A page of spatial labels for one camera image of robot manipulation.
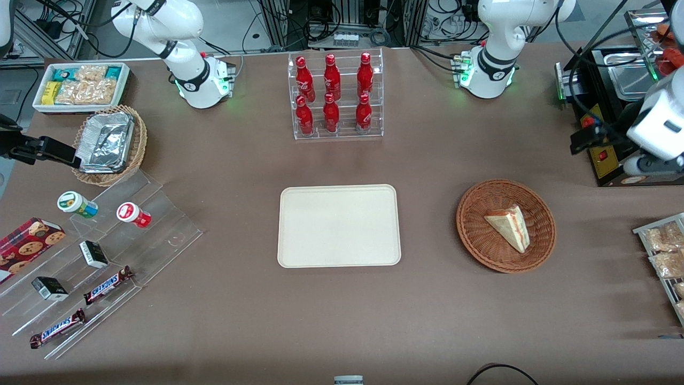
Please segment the coca-cola bottle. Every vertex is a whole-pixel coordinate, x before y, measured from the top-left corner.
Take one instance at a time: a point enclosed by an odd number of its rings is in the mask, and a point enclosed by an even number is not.
[[[361,54],[361,66],[358,67],[356,81],[358,83],[358,97],[361,97],[364,92],[368,92],[368,95],[371,94],[373,91],[373,67],[371,67],[371,54],[368,52]]]
[[[364,92],[358,98],[359,104],[356,106],[356,131],[361,135],[368,134],[368,131],[371,130],[371,114],[373,109],[368,104],[369,99],[368,93]]]
[[[323,115],[326,117],[326,130],[331,134],[337,132],[340,123],[340,109],[335,103],[332,92],[326,94],[326,104],[323,107]]]
[[[316,92],[313,90],[313,76],[306,67],[306,59],[298,56],[295,63],[297,64],[297,88],[299,88],[300,95],[303,95],[307,102],[313,103],[316,100]]]
[[[340,80],[340,70],[335,64],[335,55],[326,55],[326,72],[323,74],[326,83],[326,93],[331,92],[335,100],[342,97],[342,84]]]
[[[297,102],[297,110],[295,110],[295,115],[297,115],[297,122],[299,123],[300,130],[304,136],[313,135],[313,114],[311,109],[306,105],[306,99],[302,95],[297,95],[295,99]]]

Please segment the yellow label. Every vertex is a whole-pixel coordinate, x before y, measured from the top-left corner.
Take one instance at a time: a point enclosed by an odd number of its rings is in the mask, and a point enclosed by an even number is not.
[[[601,109],[599,108],[599,105],[596,104],[591,111],[601,118],[603,120],[603,115],[601,115]],[[589,117],[589,115],[584,115],[580,121],[583,121],[584,118]],[[604,155],[604,160],[601,160],[601,153],[605,151]],[[613,146],[606,146],[606,147],[593,147],[589,149],[589,154],[592,157],[592,163],[594,164],[594,170],[596,170],[596,175],[598,178],[605,177],[606,175],[610,174],[611,172],[615,171],[619,166],[620,163],[618,162],[618,156],[615,154],[615,149]]]
[[[43,91],[43,96],[40,98],[40,103],[42,105],[53,105],[55,104],[55,97],[60,91],[60,86],[62,83],[59,82],[47,82],[45,84],[45,91]]]

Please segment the small black box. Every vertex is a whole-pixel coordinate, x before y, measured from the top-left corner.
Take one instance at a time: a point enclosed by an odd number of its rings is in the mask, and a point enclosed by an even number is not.
[[[38,291],[43,299],[63,301],[68,294],[59,281],[52,277],[36,277],[31,285]]]
[[[105,253],[102,251],[102,247],[100,247],[98,243],[85,240],[81,242],[80,247],[81,253],[83,253],[83,257],[85,258],[85,263],[89,266],[102,269],[109,264],[107,257],[105,257]]]

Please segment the round wicker basket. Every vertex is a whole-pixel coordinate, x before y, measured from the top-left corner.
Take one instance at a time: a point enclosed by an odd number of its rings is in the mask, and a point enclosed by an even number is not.
[[[127,159],[126,169],[119,174],[86,174],[73,169],[74,175],[81,182],[88,184],[95,184],[97,186],[108,187],[114,184],[114,182],[121,179],[127,173],[136,170],[140,167],[142,163],[142,158],[145,156],[145,146],[147,145],[147,128],[145,127],[145,122],[142,121],[140,115],[133,109],[126,105],[117,105],[116,107],[110,107],[102,111],[98,111],[98,114],[113,114],[114,112],[126,112],[135,118],[135,127],[133,128],[133,137],[131,138],[131,148],[129,150],[129,155]],[[86,119],[81,125],[78,134],[76,134],[76,139],[74,140],[74,148],[78,148],[81,142],[81,135],[83,135],[83,128],[86,126]]]
[[[525,217],[529,246],[519,253],[484,219],[487,211],[517,204]],[[506,179],[478,183],[466,191],[456,211],[456,229],[466,249],[485,266],[502,273],[538,268],[555,246],[556,228],[549,207],[528,187]]]

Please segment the brown tablecloth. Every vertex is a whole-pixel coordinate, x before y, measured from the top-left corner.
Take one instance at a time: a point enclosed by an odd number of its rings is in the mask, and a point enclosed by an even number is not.
[[[7,384],[464,384],[505,362],[541,384],[684,380],[677,320],[631,229],[684,211],[681,188],[595,187],[556,101],[561,44],[532,44],[494,100],[453,87],[408,49],[384,50],[385,137],[300,143],[291,132],[287,54],[250,56],[235,97],[194,110],[162,61],[130,62],[127,97],[146,121],[143,169],[206,234],[72,348],[44,361],[0,324]],[[82,116],[37,113],[30,134],[71,142]],[[454,227],[474,183],[510,178],[548,203],[557,247],[538,270],[495,273]],[[276,261],[278,202],[290,186],[391,184],[396,266],[293,269]],[[68,167],[17,164],[0,201],[0,234],[30,216],[65,221],[56,197],[94,196]],[[524,384],[515,372],[498,379]]]

